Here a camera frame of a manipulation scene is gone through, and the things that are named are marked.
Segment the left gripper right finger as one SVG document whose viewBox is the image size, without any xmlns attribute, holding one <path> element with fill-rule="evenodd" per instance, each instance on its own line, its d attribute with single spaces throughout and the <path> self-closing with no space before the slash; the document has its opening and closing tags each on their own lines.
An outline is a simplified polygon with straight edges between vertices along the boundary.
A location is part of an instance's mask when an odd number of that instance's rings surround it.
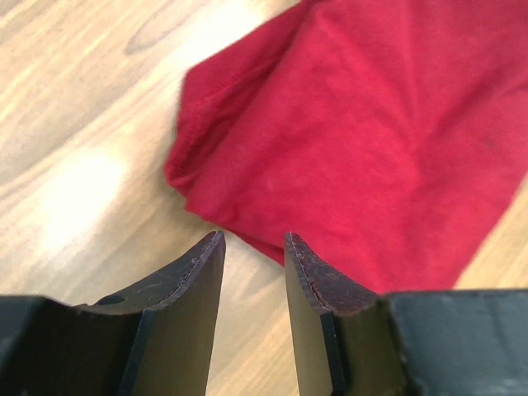
<svg viewBox="0 0 528 396">
<path fill-rule="evenodd" d="M 285 283 L 303 395 L 524 395 L 527 292 L 377 295 L 285 238 Z"/>
</svg>

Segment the red t shirt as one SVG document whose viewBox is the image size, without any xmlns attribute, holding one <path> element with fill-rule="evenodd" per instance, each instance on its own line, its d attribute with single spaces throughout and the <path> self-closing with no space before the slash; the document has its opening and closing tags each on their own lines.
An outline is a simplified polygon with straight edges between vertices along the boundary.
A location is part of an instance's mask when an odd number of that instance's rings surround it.
<svg viewBox="0 0 528 396">
<path fill-rule="evenodd" d="M 164 176 L 281 261 L 451 287 L 527 171 L 524 1 L 303 1 L 186 75 Z"/>
</svg>

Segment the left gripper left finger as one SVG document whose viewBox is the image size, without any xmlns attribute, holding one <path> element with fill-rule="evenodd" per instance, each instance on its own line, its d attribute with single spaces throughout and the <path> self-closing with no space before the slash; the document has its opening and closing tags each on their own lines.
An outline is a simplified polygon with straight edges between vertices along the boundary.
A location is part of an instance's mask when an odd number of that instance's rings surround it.
<svg viewBox="0 0 528 396">
<path fill-rule="evenodd" d="M 223 233 L 93 305 L 1 298 L 4 395 L 202 395 L 224 272 Z"/>
</svg>

